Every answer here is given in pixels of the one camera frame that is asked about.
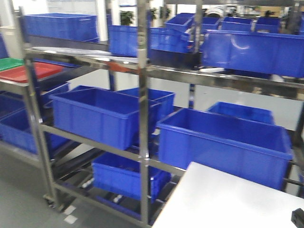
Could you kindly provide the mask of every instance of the green plant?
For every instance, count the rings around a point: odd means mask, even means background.
[[[152,20],[155,20],[155,19],[157,18],[157,17],[156,17],[156,11],[157,11],[156,8],[150,9],[150,13],[151,13]]]
[[[167,8],[166,9],[166,19],[170,16],[171,14],[171,9]],[[160,7],[160,18],[163,18],[163,6]]]
[[[120,23],[121,25],[133,24],[134,13],[132,11],[120,11]]]

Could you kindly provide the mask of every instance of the black object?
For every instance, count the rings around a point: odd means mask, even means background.
[[[304,228],[304,211],[301,208],[294,210],[291,215],[291,221],[297,228]]]

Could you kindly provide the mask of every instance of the metal frame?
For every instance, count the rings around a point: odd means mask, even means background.
[[[170,4],[172,0],[166,0],[167,4]],[[182,1],[174,0],[174,3],[179,3]],[[196,38],[195,38],[195,53],[198,52],[200,44],[200,25],[201,25],[201,14],[202,10],[202,0],[193,0],[188,1],[190,4],[196,4],[197,6],[197,15],[195,17],[196,21]],[[251,0],[251,2],[268,2],[266,0]],[[203,73],[198,71],[191,71],[185,69],[173,69],[162,66],[151,66],[147,62],[147,11],[149,10],[149,0],[138,0],[138,59],[130,61],[120,61],[114,57],[100,56],[100,57],[89,57],[81,55],[72,55],[72,54],[63,54],[56,53],[51,50],[36,50],[34,48],[25,48],[25,66],[28,74],[28,84],[16,84],[5,80],[0,80],[0,89],[14,92],[17,94],[22,94],[25,97],[26,106],[30,116],[30,122],[32,131],[36,140],[36,146],[39,150],[39,161],[38,158],[29,158],[29,156],[24,155],[21,159],[28,161],[28,163],[37,162],[43,171],[45,177],[45,184],[47,187],[47,196],[46,199],[54,204],[58,210],[63,210],[67,206],[67,199],[65,196],[73,196],[71,200],[80,198],[88,203],[96,205],[100,208],[103,208],[117,216],[122,217],[123,219],[128,220],[141,227],[150,227],[151,222],[156,218],[157,215],[152,214],[152,211],[160,211],[160,208],[155,209],[151,207],[150,204],[150,180],[149,180],[149,167],[155,167],[162,169],[168,172],[171,172],[177,176],[182,176],[185,170],[173,167],[167,164],[164,164],[157,160],[157,158],[152,157],[149,154],[148,149],[148,93],[147,93],[147,80],[149,77],[166,79],[171,81],[184,82],[193,85],[202,85],[202,86],[211,86],[211,87],[220,87],[225,89],[232,89],[238,91],[244,91],[260,95],[268,95],[275,97],[288,98],[293,100],[304,101],[304,80],[301,79],[290,79],[287,78],[289,82],[278,83],[272,82],[264,79],[258,78],[248,78],[243,76],[234,76],[234,75],[224,75],[219,73]],[[18,12],[13,10],[11,4],[12,12],[15,14],[15,25],[16,28],[20,28],[18,17],[20,16]],[[25,41],[20,40],[24,47],[27,45]],[[100,45],[90,44],[90,49],[100,49]],[[38,82],[36,79],[35,71],[33,68],[33,58],[43,58],[48,60],[60,61],[73,63],[77,65],[82,65],[84,67],[77,68],[73,71],[77,72],[74,76],[73,73],[66,72],[65,77],[51,77],[45,81]],[[111,90],[116,90],[115,88],[115,72],[124,72],[132,73],[139,75],[139,87],[140,87],[140,148],[139,150],[129,149],[127,151],[118,150],[111,146],[95,142],[93,140],[87,139],[85,137],[75,135],[66,131],[62,131],[58,128],[48,124],[44,119],[44,109],[39,102],[39,87],[43,88],[50,84],[58,82],[58,80],[66,81],[71,78],[89,73],[94,69],[106,69],[109,70],[109,79],[110,79],[110,88]],[[295,145],[295,154],[297,165],[301,168],[303,173],[304,171],[304,154],[303,151],[303,140],[301,137],[304,125],[304,108],[301,112],[299,119],[299,124],[295,132],[293,132],[293,139]],[[50,162],[48,155],[47,140],[45,133],[53,133],[79,143],[85,143],[91,145],[96,150],[90,150],[83,154],[83,156],[78,156],[73,160],[68,161],[63,166],[56,166],[56,161]],[[14,151],[14,156],[17,157],[19,153],[23,153],[21,150],[17,150],[14,147],[10,147],[5,143],[0,143],[0,150],[11,152]],[[75,185],[67,184],[65,181],[69,178],[73,178],[79,172],[87,170],[88,163],[101,151],[111,152],[128,159],[140,162],[141,167],[141,189],[142,189],[142,199],[140,202],[140,217],[129,216],[122,213],[119,208],[111,207],[105,199],[100,200],[88,192],[90,186],[87,188],[81,187],[83,181],[87,181],[90,178],[90,175],[86,175],[85,179],[78,181]],[[61,172],[55,173],[54,170],[61,170]]]

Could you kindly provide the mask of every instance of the green tray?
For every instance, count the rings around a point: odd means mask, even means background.
[[[0,71],[12,69],[23,65],[23,59],[3,58],[0,59]]]

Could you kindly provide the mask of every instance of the potted plant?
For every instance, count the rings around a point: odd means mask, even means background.
[[[120,23],[121,25],[133,24],[134,13],[132,11],[120,11]]]

